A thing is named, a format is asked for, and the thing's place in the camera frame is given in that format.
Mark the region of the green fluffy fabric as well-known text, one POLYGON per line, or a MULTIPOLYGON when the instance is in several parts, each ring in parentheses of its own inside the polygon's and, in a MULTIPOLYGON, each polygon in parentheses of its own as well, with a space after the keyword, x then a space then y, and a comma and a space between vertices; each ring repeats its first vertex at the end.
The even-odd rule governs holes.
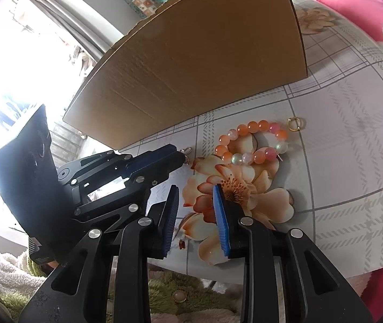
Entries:
MULTIPOLYGON (((39 266, 47 277, 54 265, 39 266)), ((239 322, 242 287, 198 279, 148 266, 152 322, 239 322)), ((0 305, 14 322, 31 297, 0 294, 0 305)))

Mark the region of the white fluffy robe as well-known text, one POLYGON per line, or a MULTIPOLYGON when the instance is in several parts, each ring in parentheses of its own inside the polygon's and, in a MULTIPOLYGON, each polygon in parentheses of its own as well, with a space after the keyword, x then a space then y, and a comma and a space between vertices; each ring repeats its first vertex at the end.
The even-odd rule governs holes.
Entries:
POLYGON ((31 297, 45 282, 41 268, 25 250, 18 257, 0 252, 0 294, 19 294, 31 297))

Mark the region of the grey curtain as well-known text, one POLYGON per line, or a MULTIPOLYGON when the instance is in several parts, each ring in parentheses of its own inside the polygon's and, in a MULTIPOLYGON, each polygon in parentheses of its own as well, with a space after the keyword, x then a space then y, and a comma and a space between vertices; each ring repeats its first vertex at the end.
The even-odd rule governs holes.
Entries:
POLYGON ((85 17, 61 0, 29 1, 56 25, 66 30, 96 62, 111 48, 108 39, 95 26, 90 26, 85 17))

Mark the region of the patterned tall vase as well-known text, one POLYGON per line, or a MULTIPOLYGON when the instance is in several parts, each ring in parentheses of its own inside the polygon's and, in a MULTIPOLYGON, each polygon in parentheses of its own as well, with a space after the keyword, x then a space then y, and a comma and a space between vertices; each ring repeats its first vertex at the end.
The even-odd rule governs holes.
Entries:
POLYGON ((132 0, 133 7, 136 7, 145 17, 156 14, 161 4, 161 0, 132 0))

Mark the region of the brown cardboard box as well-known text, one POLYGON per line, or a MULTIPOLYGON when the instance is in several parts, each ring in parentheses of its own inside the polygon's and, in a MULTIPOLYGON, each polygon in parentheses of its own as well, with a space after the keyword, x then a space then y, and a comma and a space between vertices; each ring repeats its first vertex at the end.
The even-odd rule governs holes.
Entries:
POLYGON ((121 149, 306 76, 292 0, 169 0, 104 54, 64 120, 121 149))

